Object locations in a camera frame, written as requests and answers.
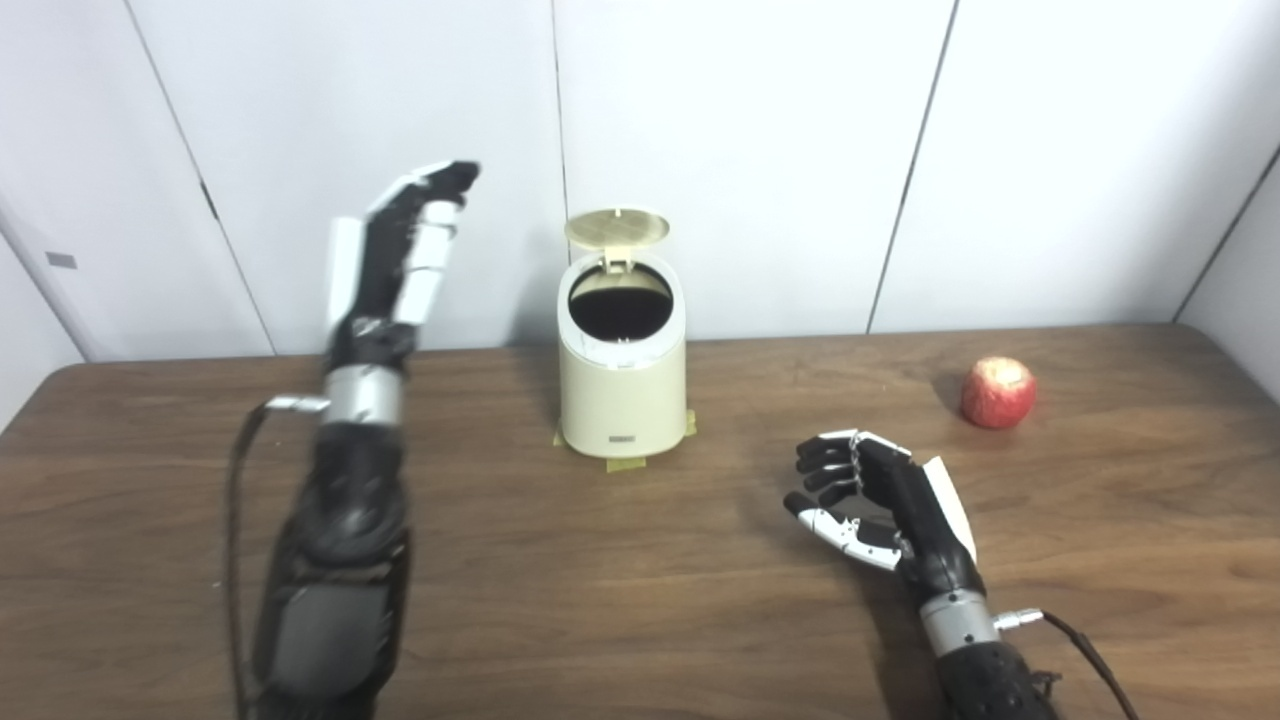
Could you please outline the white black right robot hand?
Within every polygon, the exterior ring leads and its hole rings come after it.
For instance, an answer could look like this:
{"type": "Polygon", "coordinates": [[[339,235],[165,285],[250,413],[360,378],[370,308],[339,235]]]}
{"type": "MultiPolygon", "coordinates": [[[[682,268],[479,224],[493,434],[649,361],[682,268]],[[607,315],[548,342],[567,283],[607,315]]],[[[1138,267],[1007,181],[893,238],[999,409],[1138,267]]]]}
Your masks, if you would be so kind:
{"type": "Polygon", "coordinates": [[[803,489],[783,505],[812,534],[897,574],[918,607],[986,593],[966,514],[938,457],[919,464],[902,446],[858,429],[814,436],[795,454],[803,489]]]}

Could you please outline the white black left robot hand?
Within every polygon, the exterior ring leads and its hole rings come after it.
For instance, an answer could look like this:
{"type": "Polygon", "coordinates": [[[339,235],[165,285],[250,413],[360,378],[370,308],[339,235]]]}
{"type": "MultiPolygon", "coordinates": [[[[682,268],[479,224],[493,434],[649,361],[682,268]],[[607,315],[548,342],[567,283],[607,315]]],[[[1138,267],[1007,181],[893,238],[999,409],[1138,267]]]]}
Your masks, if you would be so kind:
{"type": "Polygon", "coordinates": [[[334,224],[326,372],[404,369],[419,348],[480,174],[480,163],[467,160],[408,170],[361,219],[334,224]]]}

